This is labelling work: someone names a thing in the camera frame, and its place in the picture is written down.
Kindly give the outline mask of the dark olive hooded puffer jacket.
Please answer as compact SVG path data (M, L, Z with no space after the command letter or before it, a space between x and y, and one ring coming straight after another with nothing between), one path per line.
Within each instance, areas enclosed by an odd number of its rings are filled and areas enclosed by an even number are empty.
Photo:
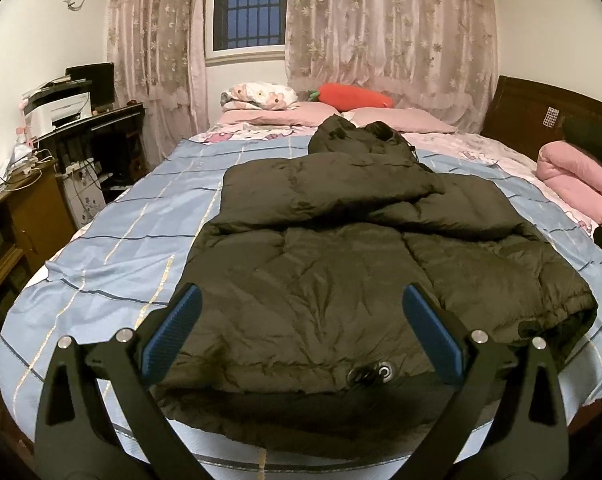
M399 133L332 117L307 154L226 171L183 283L199 321L155 397L168 418L271 451L412 450L452 390L402 311L417 284L469 328L563 363L588 283L491 181L437 174Z

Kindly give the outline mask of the brown wooden side cabinet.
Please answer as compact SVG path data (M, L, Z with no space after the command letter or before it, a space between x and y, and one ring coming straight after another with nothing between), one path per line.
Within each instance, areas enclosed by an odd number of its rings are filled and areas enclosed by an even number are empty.
M25 284L74 231L51 162L0 187L0 330Z

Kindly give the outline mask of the white desktop computer tower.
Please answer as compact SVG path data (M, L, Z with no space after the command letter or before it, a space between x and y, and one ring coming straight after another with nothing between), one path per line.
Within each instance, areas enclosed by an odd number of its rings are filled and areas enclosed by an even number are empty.
M60 182L77 229L92 222L106 207L94 159L72 162Z

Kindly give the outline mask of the black computer desk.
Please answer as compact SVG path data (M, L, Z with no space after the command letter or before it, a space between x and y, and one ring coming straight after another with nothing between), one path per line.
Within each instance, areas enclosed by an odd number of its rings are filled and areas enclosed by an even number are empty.
M142 127L144 105L136 103L64 125L35 143L51 152L62 174L74 162L92 159L109 204L148 174Z

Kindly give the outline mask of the white printer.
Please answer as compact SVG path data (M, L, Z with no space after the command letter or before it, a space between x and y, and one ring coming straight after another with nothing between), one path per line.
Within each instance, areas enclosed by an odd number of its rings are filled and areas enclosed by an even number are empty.
M32 93L23 110L28 140L92 116L91 85L86 79L68 79Z

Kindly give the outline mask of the black computer monitor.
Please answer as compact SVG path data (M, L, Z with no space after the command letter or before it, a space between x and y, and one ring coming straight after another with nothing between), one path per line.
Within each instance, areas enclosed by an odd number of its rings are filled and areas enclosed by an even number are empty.
M89 82L90 102L93 110L112 110L115 101L114 64L112 62L84 64L68 67L66 76L72 80Z

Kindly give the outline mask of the pink cartoon print bedsheet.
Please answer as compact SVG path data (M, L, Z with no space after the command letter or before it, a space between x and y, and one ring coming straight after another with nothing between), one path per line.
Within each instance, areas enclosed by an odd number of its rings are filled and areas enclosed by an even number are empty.
M315 133L315 127L304 126L255 126L247 122L237 125L215 125L209 131L190 136L190 140L203 144L214 144L224 141L270 141L282 138L308 138ZM543 196L542 204L553 203L564 214L592 236L597 223L582 214L573 206L565 203L554 191L536 177L536 163L526 155L507 148L499 141L484 138L472 133L438 133L438 132L405 132L403 138L417 148L420 160L432 169L438 170L438 160L455 158L465 165L471 174L480 174L479 169L488 170L487 178L495 177L499 183L510 182L520 184L522 181L534 186Z

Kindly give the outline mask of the pink pillow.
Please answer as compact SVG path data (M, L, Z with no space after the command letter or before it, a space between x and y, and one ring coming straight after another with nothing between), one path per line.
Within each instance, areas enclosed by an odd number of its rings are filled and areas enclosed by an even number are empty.
M220 126L238 125L246 122L256 126L302 126L317 127L330 116L340 113L322 102L300 102L289 110L228 110L219 121Z
M360 107L342 116L349 122L365 127L373 122L383 122L397 132L454 133L456 128L435 118L419 108Z

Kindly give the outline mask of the dark wooden headboard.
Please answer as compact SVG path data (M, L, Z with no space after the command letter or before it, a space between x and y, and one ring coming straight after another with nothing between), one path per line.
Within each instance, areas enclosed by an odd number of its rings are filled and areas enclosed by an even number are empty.
M602 122L602 102L550 84L499 76L480 134L536 160L544 144L563 139L562 122L572 116Z

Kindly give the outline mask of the pink pillow right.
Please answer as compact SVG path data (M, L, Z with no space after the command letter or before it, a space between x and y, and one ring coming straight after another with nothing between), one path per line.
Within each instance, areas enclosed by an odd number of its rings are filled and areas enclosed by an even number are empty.
M360 107L342 116L349 122L365 127L373 122L383 122L397 132L454 133L456 128L435 118L419 108Z

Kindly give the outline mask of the orange carrot plush pillow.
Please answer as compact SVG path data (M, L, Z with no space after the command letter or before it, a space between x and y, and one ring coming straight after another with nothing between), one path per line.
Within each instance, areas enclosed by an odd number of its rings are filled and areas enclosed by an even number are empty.
M394 108L390 96L369 89L347 84L334 84L333 82L322 84L318 90L311 91L309 100L330 105L339 112L348 112L364 107Z

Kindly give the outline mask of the pink lace curtain left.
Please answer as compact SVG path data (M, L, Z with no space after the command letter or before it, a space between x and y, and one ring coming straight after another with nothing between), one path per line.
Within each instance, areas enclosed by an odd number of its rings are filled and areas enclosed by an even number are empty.
M109 0L115 101L144 105L141 142L153 168L209 128L205 0Z

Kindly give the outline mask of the pink lace curtain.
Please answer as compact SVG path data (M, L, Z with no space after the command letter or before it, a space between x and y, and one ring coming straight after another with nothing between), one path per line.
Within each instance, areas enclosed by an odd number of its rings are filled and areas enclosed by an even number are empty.
M287 0L285 61L295 90L366 88L477 133L499 79L495 0Z
M209 128L205 0L109 0L115 101L144 105L141 142L153 168Z

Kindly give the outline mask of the barred window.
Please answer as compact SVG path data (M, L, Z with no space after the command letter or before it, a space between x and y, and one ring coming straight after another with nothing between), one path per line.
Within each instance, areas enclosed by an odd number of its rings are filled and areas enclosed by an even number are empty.
M205 0L205 56L219 66L284 58L287 0Z

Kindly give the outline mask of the pink lace curtain right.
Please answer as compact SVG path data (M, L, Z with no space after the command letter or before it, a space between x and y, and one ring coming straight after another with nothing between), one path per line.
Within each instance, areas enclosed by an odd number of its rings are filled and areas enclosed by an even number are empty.
M499 79L495 0L287 0L285 61L295 90L366 88L477 133Z

